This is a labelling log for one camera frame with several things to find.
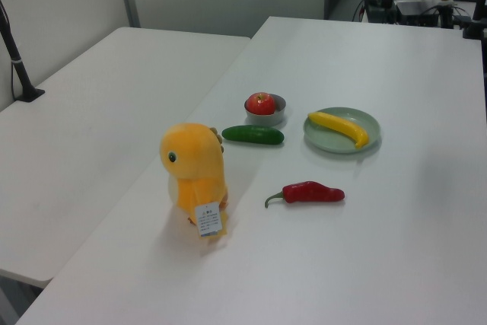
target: metal bowl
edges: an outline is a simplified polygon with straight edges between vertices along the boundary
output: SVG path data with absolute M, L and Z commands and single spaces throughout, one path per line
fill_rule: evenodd
M 253 114 L 247 110 L 247 101 L 243 104 L 245 111 L 247 112 L 247 117 L 249 122 L 253 125 L 258 126 L 275 126 L 280 123 L 284 118 L 284 109 L 286 108 L 286 101 L 283 97 L 277 94 L 270 94 L 274 98 L 275 112 L 273 114 Z

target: red apple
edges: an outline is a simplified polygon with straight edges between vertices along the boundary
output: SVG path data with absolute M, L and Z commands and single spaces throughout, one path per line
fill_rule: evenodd
M 262 91 L 252 94 L 245 102 L 245 107 L 253 114 L 269 115 L 275 112 L 274 98 L 271 94 Z

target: plush toy tag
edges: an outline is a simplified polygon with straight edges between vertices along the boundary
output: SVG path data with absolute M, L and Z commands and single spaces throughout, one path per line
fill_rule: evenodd
M 199 236 L 212 237 L 222 234 L 219 232 L 223 230 L 219 206 L 218 202 L 212 202 L 195 207 Z

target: green cucumber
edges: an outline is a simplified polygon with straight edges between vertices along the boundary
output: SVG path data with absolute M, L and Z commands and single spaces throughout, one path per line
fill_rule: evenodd
M 278 129 L 255 125 L 228 127 L 221 131 L 221 135 L 227 140 L 253 144 L 279 145 L 284 141 L 284 135 Z

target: yellow banana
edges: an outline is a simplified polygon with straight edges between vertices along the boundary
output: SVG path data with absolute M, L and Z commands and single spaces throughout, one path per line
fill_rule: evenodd
M 341 132 L 355 141 L 355 148 L 361 148 L 368 144 L 368 134 L 365 129 L 357 123 L 353 123 L 345 118 L 337 117 L 324 112 L 309 113 L 308 118 L 320 126 Z

